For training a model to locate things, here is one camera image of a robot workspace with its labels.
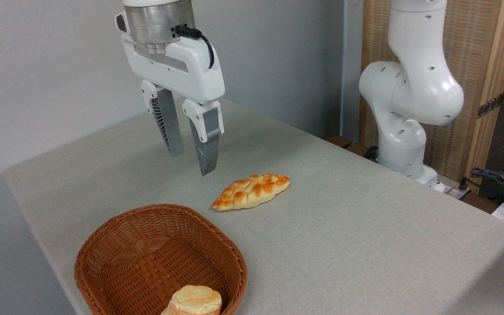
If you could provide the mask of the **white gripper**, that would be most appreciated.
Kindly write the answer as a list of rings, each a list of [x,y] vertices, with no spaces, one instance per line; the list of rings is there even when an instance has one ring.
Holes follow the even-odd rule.
[[[200,37],[179,36],[178,31],[190,30],[185,24],[167,26],[166,39],[171,42],[140,44],[132,39],[126,13],[115,18],[128,62],[133,72],[145,79],[141,83],[143,98],[170,155],[184,152],[173,91],[189,98],[182,108],[189,118],[200,171],[202,176],[212,172],[217,165],[219,137],[224,133],[221,105],[216,100],[225,94],[214,48]]]

